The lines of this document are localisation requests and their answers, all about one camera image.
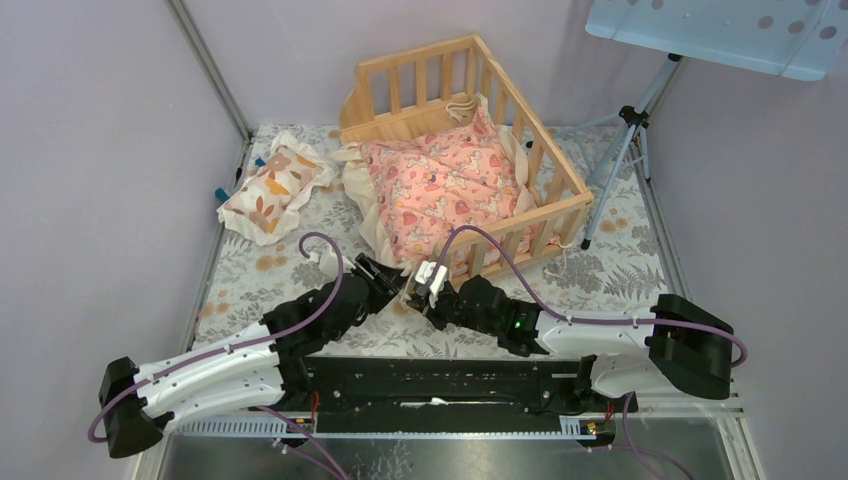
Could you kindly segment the pink patterned bed cushion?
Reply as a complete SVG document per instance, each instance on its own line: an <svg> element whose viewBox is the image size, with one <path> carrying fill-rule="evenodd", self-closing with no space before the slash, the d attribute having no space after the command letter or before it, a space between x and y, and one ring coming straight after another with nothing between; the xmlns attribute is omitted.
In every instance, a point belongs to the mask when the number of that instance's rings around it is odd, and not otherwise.
<svg viewBox="0 0 848 480"><path fill-rule="evenodd" d="M412 140L351 142L334 152L361 210L358 231L378 262L410 272L464 225L485 227L536 208L528 159L485 98L451 102L457 126Z"/></svg>

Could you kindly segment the wooden pet bed frame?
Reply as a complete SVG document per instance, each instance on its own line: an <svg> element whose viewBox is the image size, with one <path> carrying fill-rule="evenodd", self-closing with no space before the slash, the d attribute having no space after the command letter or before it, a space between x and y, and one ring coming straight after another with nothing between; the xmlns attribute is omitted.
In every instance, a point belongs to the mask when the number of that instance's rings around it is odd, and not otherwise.
<svg viewBox="0 0 848 480"><path fill-rule="evenodd" d="M477 97L526 153L526 186L537 206L485 227L457 227L422 259L441 258L461 281L556 256L575 239L594 199L520 90L483 40L467 35L359 63L340 114L343 146L412 140L457 126L447 105Z"/></svg>

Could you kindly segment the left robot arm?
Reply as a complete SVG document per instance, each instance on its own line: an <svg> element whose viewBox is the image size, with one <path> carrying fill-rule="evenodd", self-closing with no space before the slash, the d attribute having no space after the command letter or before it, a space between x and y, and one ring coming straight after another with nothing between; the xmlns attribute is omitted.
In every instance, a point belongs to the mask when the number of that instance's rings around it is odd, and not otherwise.
<svg viewBox="0 0 848 480"><path fill-rule="evenodd" d="M276 404L301 409L313 390L304 357L383 310L407 279L360 254L340 280L283 302L198 351L142 365L128 357L112 361L98 394L110 457L136 455L218 414Z"/></svg>

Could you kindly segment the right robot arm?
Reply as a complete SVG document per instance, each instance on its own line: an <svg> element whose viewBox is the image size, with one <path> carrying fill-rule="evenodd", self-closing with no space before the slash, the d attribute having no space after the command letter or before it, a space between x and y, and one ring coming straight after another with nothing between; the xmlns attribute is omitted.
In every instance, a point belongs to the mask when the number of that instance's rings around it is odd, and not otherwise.
<svg viewBox="0 0 848 480"><path fill-rule="evenodd" d="M579 362L573 396L589 412L665 388L726 400L731 372L747 357L729 324L675 294L646 311L556 312L537 298L513 299L481 276L455 289L445 266L424 261L401 299L439 330L452 324L495 338L513 355Z"/></svg>

